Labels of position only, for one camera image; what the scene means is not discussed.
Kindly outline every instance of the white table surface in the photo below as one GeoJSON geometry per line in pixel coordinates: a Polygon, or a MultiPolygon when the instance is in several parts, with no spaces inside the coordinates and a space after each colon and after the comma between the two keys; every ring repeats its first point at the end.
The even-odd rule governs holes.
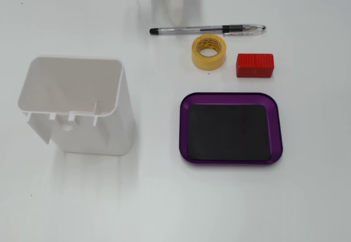
{"type": "Polygon", "coordinates": [[[196,36],[164,0],[0,0],[0,241],[351,241],[351,0],[185,0],[184,25],[258,23],[227,60],[191,62],[196,36]],[[271,79],[238,79],[238,53],[273,53],[271,79]],[[63,154],[17,107],[38,55],[123,60],[137,136],[122,157],[63,154]],[[263,92],[284,152],[267,167],[200,167],[178,149],[192,92],[263,92]]]}

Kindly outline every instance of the red block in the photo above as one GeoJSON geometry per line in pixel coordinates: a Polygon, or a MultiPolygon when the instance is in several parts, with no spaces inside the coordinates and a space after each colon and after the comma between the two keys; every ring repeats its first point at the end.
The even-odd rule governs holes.
{"type": "Polygon", "coordinates": [[[237,77],[272,77],[274,58],[272,54],[238,54],[237,77]]]}

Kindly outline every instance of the yellow tape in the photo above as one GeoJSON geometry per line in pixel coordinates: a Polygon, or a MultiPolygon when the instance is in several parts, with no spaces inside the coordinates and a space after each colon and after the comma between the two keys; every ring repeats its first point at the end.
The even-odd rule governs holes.
{"type": "Polygon", "coordinates": [[[201,35],[193,42],[193,63],[200,69],[210,71],[223,65],[227,47],[222,38],[217,35],[201,35]],[[200,52],[204,49],[213,49],[217,52],[212,57],[206,57],[200,52]]]}

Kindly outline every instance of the white plastic container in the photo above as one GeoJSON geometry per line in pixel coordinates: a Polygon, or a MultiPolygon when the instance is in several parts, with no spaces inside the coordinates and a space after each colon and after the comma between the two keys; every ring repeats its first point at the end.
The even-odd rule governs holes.
{"type": "Polygon", "coordinates": [[[65,152],[123,155],[131,147],[134,118],[116,59],[36,58],[18,106],[47,144],[65,152]]]}

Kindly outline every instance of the ballpoint pen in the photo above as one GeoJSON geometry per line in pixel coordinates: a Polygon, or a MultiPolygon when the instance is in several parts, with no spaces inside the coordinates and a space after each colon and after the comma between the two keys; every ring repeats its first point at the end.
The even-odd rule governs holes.
{"type": "Polygon", "coordinates": [[[225,36],[258,35],[265,31],[264,25],[256,24],[230,24],[219,26],[193,26],[193,27],[167,27],[152,28],[152,35],[178,35],[185,33],[223,33],[225,36]]]}

